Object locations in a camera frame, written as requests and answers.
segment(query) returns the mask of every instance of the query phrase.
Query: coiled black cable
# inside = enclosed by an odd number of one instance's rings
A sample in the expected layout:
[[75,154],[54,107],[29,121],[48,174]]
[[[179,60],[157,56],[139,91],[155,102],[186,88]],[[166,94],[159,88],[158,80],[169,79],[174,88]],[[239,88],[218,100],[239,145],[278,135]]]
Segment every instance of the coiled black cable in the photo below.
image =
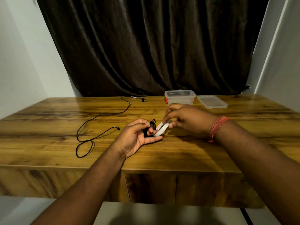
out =
[[[104,133],[106,133],[106,132],[107,132],[108,130],[110,130],[110,129],[116,128],[116,129],[120,130],[120,128],[119,128],[118,126],[114,126],[114,127],[109,128],[109,129],[106,130],[105,132],[99,134],[98,136],[96,136],[96,137],[94,137],[94,138],[92,138],[92,139],[88,139],[88,140],[81,141],[81,140],[78,138],[78,133],[79,133],[79,131],[80,131],[81,128],[84,127],[84,125],[85,125],[86,123],[88,123],[89,121],[92,121],[92,120],[94,120],[95,118],[97,118],[97,117],[99,117],[99,116],[118,115],[118,114],[122,114],[122,113],[124,113],[125,111],[127,111],[128,108],[129,108],[130,105],[131,105],[131,102],[129,102],[129,101],[123,99],[123,96],[121,96],[121,99],[129,103],[129,105],[128,105],[128,107],[126,108],[126,110],[124,110],[124,111],[122,111],[122,112],[119,112],[119,113],[99,113],[98,115],[96,115],[96,116],[93,117],[92,119],[90,119],[90,120],[84,122],[84,123],[82,124],[82,126],[77,130],[76,138],[77,138],[77,140],[80,142],[80,144],[78,144],[78,146],[76,147],[75,153],[76,153],[76,156],[77,156],[78,158],[83,158],[83,157],[87,156],[87,155],[91,152],[91,150],[92,150],[92,148],[93,148],[93,146],[94,146],[93,140],[97,139],[99,136],[103,135]],[[91,144],[92,144],[92,145],[91,145],[91,148],[90,148],[90,150],[89,150],[85,155],[79,156],[79,155],[78,155],[78,148],[79,148],[80,145],[82,145],[82,144],[84,144],[84,143],[86,143],[86,142],[91,142]]]

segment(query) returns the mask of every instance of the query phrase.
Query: wooden table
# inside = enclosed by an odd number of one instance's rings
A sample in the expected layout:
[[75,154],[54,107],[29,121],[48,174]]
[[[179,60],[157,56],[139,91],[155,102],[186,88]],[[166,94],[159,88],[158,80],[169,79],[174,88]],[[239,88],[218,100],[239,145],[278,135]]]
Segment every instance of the wooden table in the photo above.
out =
[[[236,121],[287,156],[300,162],[300,115],[259,95],[219,96],[226,109],[212,109]],[[127,97],[132,105],[120,115],[87,124],[81,139],[112,126],[155,118],[167,105],[163,96],[147,102]],[[195,106],[203,107],[198,100]],[[95,140],[85,158],[75,156],[76,132],[100,112],[120,112],[120,97],[48,98],[0,120],[0,194],[57,198],[73,185],[118,136],[112,130]],[[83,155],[90,145],[82,146]],[[263,201],[217,143],[179,129],[168,129],[163,141],[143,146],[127,159],[113,181],[107,201],[261,208]]]

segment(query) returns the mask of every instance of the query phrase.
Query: hand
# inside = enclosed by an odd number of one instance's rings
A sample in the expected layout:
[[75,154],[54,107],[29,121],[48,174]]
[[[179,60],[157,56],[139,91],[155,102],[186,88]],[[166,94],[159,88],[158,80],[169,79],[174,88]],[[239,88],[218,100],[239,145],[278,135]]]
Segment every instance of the hand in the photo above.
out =
[[[142,129],[150,127],[150,122],[146,119],[139,119],[129,123],[114,141],[113,146],[124,152],[125,157],[132,156],[142,145],[159,141],[163,136],[144,137]],[[152,127],[148,129],[148,136],[154,135],[158,130]]]
[[163,124],[171,118],[176,118],[176,121],[170,123],[169,128],[183,128],[195,134],[209,134],[219,117],[192,105],[172,103],[165,112]]

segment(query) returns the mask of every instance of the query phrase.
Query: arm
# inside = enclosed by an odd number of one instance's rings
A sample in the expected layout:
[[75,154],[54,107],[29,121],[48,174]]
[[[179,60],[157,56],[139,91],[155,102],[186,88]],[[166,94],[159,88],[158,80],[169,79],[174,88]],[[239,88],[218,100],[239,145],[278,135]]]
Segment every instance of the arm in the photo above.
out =
[[[170,128],[209,134],[218,116],[194,106],[171,104],[163,118]],[[229,120],[215,135],[257,193],[282,224],[300,221],[300,164]]]
[[[150,123],[145,119],[128,124],[82,178],[43,211],[32,225],[92,225],[106,192],[125,159],[143,144],[162,139],[162,136],[144,138],[142,129],[146,127],[150,127]],[[149,128],[148,135],[156,132]]]

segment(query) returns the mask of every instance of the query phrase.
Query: forearm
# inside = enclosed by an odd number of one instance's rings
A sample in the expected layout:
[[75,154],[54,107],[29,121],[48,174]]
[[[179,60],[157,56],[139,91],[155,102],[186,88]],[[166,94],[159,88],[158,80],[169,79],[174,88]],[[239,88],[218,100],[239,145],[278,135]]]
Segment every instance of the forearm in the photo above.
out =
[[32,225],[93,224],[107,190],[120,171],[125,155],[114,146],[103,152],[93,166]]
[[295,210],[300,202],[299,163],[233,121],[224,122],[215,138],[276,217],[286,224],[298,222]]

